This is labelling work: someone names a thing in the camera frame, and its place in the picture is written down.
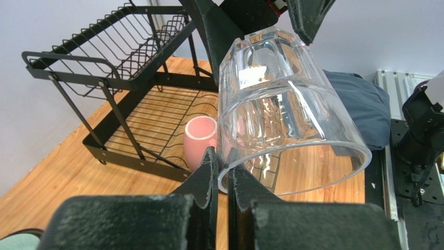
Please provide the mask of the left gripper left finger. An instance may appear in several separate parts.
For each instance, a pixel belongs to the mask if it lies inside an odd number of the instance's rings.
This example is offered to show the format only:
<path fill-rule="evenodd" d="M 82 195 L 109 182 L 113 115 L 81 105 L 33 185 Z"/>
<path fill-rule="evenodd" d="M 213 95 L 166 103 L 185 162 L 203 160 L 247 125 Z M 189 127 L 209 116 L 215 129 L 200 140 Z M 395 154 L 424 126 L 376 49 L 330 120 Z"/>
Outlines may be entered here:
<path fill-rule="evenodd" d="M 218 167 L 208 147 L 170 194 L 71 197 L 53 214 L 38 249 L 215 249 Z"/>

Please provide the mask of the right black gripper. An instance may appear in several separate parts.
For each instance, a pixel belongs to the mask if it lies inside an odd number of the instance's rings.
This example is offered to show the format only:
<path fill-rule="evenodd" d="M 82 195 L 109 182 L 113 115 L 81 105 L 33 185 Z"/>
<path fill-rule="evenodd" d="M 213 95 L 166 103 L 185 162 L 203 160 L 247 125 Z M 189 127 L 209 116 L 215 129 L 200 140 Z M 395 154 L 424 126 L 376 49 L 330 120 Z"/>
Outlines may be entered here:
<path fill-rule="evenodd" d="M 294 32 L 306 44 L 315 36 L 335 0 L 180 0 L 206 49 L 215 83 L 219 66 L 237 38 L 274 26 L 288 10 Z"/>

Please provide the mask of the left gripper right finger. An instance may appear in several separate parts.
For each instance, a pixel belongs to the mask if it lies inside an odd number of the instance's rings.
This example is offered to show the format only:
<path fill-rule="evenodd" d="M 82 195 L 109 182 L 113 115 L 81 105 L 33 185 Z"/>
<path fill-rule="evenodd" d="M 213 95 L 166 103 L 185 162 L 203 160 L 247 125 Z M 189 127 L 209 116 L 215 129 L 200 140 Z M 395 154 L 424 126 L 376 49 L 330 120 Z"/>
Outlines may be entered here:
<path fill-rule="evenodd" d="M 400 249 L 374 204 L 286 202 L 239 164 L 228 171 L 229 249 Z"/>

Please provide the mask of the pink mug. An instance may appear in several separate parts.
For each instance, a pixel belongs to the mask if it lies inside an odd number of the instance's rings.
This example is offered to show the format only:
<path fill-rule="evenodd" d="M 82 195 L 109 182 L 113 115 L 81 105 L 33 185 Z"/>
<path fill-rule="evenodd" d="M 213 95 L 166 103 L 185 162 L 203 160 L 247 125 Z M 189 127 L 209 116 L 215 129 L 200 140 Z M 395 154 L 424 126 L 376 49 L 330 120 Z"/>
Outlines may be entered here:
<path fill-rule="evenodd" d="M 188 168 L 194 172 L 201 165 L 205 150 L 216 147 L 217 122 L 209 116 L 192 118 L 184 129 L 184 153 Z"/>

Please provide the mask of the clear glass cup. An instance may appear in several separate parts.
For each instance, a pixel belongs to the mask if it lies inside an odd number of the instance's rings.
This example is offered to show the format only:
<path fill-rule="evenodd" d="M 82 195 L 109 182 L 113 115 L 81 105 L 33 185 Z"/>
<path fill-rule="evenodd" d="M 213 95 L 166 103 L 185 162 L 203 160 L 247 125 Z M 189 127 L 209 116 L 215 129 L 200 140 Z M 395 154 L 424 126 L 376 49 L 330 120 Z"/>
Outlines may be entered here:
<path fill-rule="evenodd" d="M 301 39 L 276 27 L 237 38 L 219 67 L 217 153 L 277 196 L 347 180 L 372 154 Z"/>

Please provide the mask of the light green bowl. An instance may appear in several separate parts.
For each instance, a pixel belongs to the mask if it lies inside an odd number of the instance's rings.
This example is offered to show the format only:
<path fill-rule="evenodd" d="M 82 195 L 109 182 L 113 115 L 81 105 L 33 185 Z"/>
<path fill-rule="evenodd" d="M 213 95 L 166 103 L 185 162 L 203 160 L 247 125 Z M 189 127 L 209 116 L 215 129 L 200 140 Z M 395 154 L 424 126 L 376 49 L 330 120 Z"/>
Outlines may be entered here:
<path fill-rule="evenodd" d="M 1 239 L 1 249 L 37 249 L 44 230 L 28 228 L 13 232 Z"/>

